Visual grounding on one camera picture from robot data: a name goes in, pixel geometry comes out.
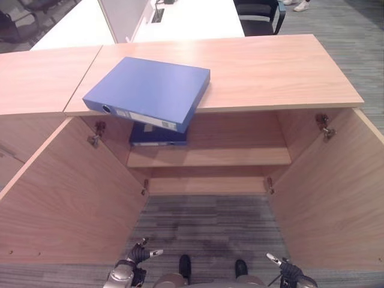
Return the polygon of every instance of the chair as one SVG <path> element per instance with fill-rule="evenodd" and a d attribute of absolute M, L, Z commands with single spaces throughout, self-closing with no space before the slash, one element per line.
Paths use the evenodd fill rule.
<path fill-rule="evenodd" d="M 16 23 L 20 20 L 32 16 L 34 22 L 17 26 Z M 25 43 L 28 42 L 31 46 L 34 44 L 36 37 L 41 32 L 37 16 L 34 13 L 28 13 L 17 20 L 12 20 L 9 14 L 5 14 L 0 10 L 0 42 L 7 43 Z"/>
<path fill-rule="evenodd" d="M 24 0 L 17 1 L 28 12 L 43 12 L 44 14 L 47 14 L 49 9 L 57 6 L 60 2 L 60 0 L 32 0 L 29 3 L 25 3 Z M 54 24 L 56 24 L 56 20 L 52 16 L 50 19 Z"/>
<path fill-rule="evenodd" d="M 286 9 L 277 0 L 234 0 L 245 36 L 277 35 L 286 16 Z M 273 28 L 275 14 L 279 10 L 276 28 Z M 263 16 L 269 21 L 249 19 L 249 16 Z"/>

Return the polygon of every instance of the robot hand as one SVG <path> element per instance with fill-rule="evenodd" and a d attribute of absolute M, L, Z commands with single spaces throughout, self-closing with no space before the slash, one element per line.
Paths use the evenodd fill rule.
<path fill-rule="evenodd" d="M 127 260 L 137 266 L 139 263 L 155 256 L 162 255 L 163 250 L 148 251 L 144 246 L 147 244 L 148 238 L 143 238 L 141 243 L 136 243 L 135 246 L 128 253 Z"/>
<path fill-rule="evenodd" d="M 126 259 L 119 260 L 115 268 L 108 275 L 104 288 L 128 288 L 131 286 L 141 287 L 144 282 L 146 271 L 138 268 L 138 264 L 155 256 L 162 255 L 162 250 L 147 251 L 144 245 L 148 238 L 143 238 L 141 243 L 136 243 L 129 251 Z"/>
<path fill-rule="evenodd" d="M 299 267 L 289 263 L 286 259 L 283 262 L 275 256 L 267 253 L 267 258 L 280 268 L 280 287 L 281 288 L 317 288 L 317 283 L 312 278 L 305 276 Z"/>

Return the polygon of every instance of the white sneaker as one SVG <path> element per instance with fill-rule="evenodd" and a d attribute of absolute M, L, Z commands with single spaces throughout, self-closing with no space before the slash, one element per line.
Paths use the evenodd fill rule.
<path fill-rule="evenodd" d="M 291 5 L 291 4 L 296 4 L 299 3 L 301 0 L 284 0 L 283 3 L 284 5 Z"/>
<path fill-rule="evenodd" d="M 307 2 L 306 0 L 302 0 L 301 3 L 297 5 L 293 10 L 296 12 L 301 12 L 301 11 L 305 11 L 309 7 L 310 7 L 310 3 Z"/>

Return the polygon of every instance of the wooden cabinet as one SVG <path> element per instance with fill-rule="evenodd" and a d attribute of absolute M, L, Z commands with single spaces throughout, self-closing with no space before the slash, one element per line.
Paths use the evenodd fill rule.
<path fill-rule="evenodd" d="M 151 195 L 267 193 L 295 263 L 384 270 L 384 139 L 351 109 L 362 98 L 313 35 L 29 53 L 0 55 L 0 76 L 8 79 L 0 116 L 40 121 L 5 136 L 0 118 L 0 143 L 25 162 L 6 164 L 19 171 L 0 192 L 0 262 L 115 261 L 150 178 Z M 211 69 L 187 146 L 130 148 L 130 120 L 84 105 L 83 96 L 126 56 Z M 317 113 L 337 131 L 327 143 Z M 46 123 L 63 114 L 75 118 Z M 86 140 L 97 121 L 107 128 L 95 149 Z M 28 133 L 39 141 L 29 145 Z M 4 159 L 0 172 L 9 179 Z"/>
<path fill-rule="evenodd" d="M 295 263 L 384 271 L 384 136 L 358 109 L 329 123 L 274 179 L 270 203 Z"/>
<path fill-rule="evenodd" d="M 23 162 L 13 157 L 13 154 L 0 146 L 0 191 L 23 166 Z"/>
<path fill-rule="evenodd" d="M 0 261 L 114 262 L 147 195 L 92 130 L 67 118 L 0 193 Z"/>

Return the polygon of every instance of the blue binder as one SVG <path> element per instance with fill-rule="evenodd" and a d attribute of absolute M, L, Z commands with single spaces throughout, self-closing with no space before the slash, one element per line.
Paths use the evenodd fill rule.
<path fill-rule="evenodd" d="M 135 122 L 130 143 L 132 146 L 181 146 L 187 144 L 187 133 L 179 133 L 150 124 Z"/>
<path fill-rule="evenodd" d="M 83 98 L 91 110 L 185 132 L 210 70 L 126 57 Z"/>

